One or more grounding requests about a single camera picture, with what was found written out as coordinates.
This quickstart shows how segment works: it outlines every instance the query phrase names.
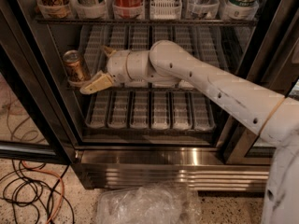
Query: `floor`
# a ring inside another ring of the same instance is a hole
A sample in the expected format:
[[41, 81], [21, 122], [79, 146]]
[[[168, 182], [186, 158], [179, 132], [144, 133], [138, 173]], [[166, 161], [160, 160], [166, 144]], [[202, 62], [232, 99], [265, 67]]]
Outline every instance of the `floor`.
[[[0, 140], [15, 140], [27, 141], [34, 143], [46, 141], [42, 140], [43, 136], [38, 131], [31, 119], [27, 119], [27, 113], [21, 108], [21, 104], [15, 101], [15, 96], [9, 91], [6, 84], [1, 83], [0, 76]], [[13, 181], [17, 178], [16, 175], [9, 178], [3, 177], [13, 171], [12, 160], [0, 159], [0, 223], [10, 224], [15, 222], [13, 208], [11, 203], [7, 203], [3, 199], [3, 192], [7, 197], [11, 197], [16, 187], [21, 184], [21, 180]], [[47, 164], [43, 170], [50, 170], [58, 175], [61, 175], [65, 169], [63, 165]], [[46, 182], [51, 187], [55, 184], [57, 178], [44, 175], [37, 172], [26, 172], [26, 175], [33, 179], [38, 179]], [[97, 215], [98, 200], [104, 189], [86, 190], [79, 183], [76, 175], [71, 168], [68, 169], [64, 178], [65, 198], [71, 203], [75, 220], [78, 224], [95, 224]], [[46, 196], [41, 196], [41, 200], [47, 200], [49, 192], [44, 190]], [[30, 187], [25, 187], [19, 191], [18, 201], [28, 202], [34, 198], [33, 190]], [[261, 222], [263, 210], [263, 194], [256, 193], [222, 193], [222, 192], [200, 192], [198, 199], [201, 204], [201, 219], [198, 223], [230, 223], [230, 224], [256, 224]], [[42, 209], [40, 202], [35, 202], [36, 207], [40, 210], [40, 219], [36, 222], [37, 211], [32, 205], [16, 208], [16, 218], [18, 223], [46, 223], [46, 214]], [[72, 223], [72, 213], [66, 202], [63, 202], [60, 212], [54, 219], [56, 224]]]

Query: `shelf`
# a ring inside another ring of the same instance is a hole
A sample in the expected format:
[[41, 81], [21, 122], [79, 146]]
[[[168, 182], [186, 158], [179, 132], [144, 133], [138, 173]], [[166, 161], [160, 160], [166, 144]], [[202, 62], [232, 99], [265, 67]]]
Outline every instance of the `shelf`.
[[41, 24], [65, 24], [65, 25], [176, 25], [176, 26], [256, 26], [257, 20], [253, 21], [222, 21], [222, 20], [100, 20], [100, 19], [44, 19], [36, 16], [37, 22]]

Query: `orange cord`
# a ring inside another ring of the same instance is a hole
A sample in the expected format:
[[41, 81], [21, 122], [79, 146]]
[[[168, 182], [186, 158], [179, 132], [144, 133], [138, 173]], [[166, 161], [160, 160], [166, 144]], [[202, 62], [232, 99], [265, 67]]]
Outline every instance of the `orange cord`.
[[56, 176], [58, 179], [59, 179], [59, 182], [61, 184], [61, 193], [60, 193], [60, 198], [59, 198], [59, 201], [56, 205], [56, 207], [54, 208], [53, 212], [50, 214], [50, 217], [49, 219], [47, 220], [46, 224], [49, 224], [52, 220], [54, 220], [54, 218], [56, 217], [62, 203], [63, 203], [63, 197], [64, 197], [64, 182], [63, 180], [60, 178], [59, 175], [57, 175], [56, 173], [52, 172], [52, 171], [48, 171], [48, 170], [41, 170], [41, 169], [38, 169], [38, 168], [31, 168], [27, 165], [27, 163], [25, 161], [22, 161], [21, 162], [22, 165], [27, 168], [27, 169], [30, 169], [32, 171], [36, 171], [36, 172], [39, 172], [39, 173], [42, 173], [42, 174], [46, 174], [46, 175], [54, 175]]

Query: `can lid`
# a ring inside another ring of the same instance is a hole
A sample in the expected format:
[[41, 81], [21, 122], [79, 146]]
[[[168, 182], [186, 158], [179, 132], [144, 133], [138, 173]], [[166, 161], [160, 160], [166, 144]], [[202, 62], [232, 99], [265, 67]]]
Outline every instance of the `can lid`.
[[69, 50], [67, 51], [65, 54], [64, 54], [64, 62], [66, 63], [73, 63], [73, 62], [76, 62], [77, 60], [80, 59], [80, 53], [75, 50], [75, 49], [72, 49], [72, 50]]

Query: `clear plastic bag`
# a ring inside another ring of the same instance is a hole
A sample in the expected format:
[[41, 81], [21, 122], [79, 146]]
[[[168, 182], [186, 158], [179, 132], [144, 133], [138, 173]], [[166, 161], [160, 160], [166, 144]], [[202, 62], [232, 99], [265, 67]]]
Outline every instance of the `clear plastic bag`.
[[108, 191], [97, 209], [97, 224], [195, 224], [201, 216], [197, 192], [173, 183]]

